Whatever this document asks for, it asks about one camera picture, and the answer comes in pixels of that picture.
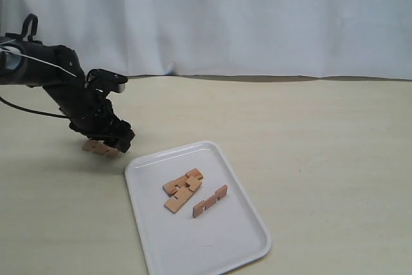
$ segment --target robotic arm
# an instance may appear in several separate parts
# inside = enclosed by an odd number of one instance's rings
[[[127,152],[135,134],[129,123],[115,115],[106,98],[111,91],[122,93],[127,77],[102,69],[91,70],[85,76],[74,50],[34,41],[37,23],[37,16],[30,14],[21,34],[0,37],[0,85],[42,87],[58,104],[62,115],[20,108],[1,97],[0,101],[23,111],[68,119],[69,128],[89,140]],[[30,25],[30,35],[24,41]]]

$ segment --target plastic tray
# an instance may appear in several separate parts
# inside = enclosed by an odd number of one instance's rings
[[[197,168],[202,186],[176,213],[162,186]],[[270,234],[220,148],[203,141],[134,159],[126,182],[150,275],[223,274],[265,256]],[[227,196],[197,218],[192,208],[223,185]]]

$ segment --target white backdrop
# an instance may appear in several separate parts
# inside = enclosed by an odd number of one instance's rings
[[[3,0],[88,71],[412,79],[412,0]]]

